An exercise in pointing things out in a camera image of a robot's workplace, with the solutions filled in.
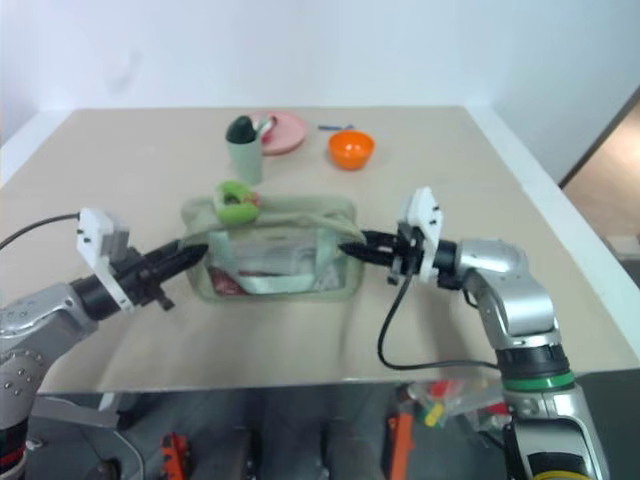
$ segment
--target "beige tabletop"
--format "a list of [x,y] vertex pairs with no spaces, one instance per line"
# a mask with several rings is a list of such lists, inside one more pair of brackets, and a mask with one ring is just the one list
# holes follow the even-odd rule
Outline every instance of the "beige tabletop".
[[[523,247],[556,306],[577,371],[638,366],[638,358],[545,220],[462,108],[298,109],[308,122],[295,152],[265,160],[264,194],[340,194],[363,228],[395,230],[402,202],[431,186],[443,237],[502,238]],[[233,176],[224,144],[239,109],[75,112],[0,189],[0,238],[34,220],[93,206],[131,227],[147,251],[183,233],[180,206]],[[362,171],[336,169],[317,124],[354,124],[376,152]],[[386,271],[366,267],[342,303],[247,302],[211,306],[184,275],[166,284],[176,307],[119,314],[60,359],[42,391],[171,390],[345,380],[440,378],[477,371],[397,373],[376,357],[376,338],[397,293]],[[47,226],[0,254],[5,301],[87,275],[70,223]],[[477,312],[460,294],[414,284],[386,345],[396,362],[494,361]]]

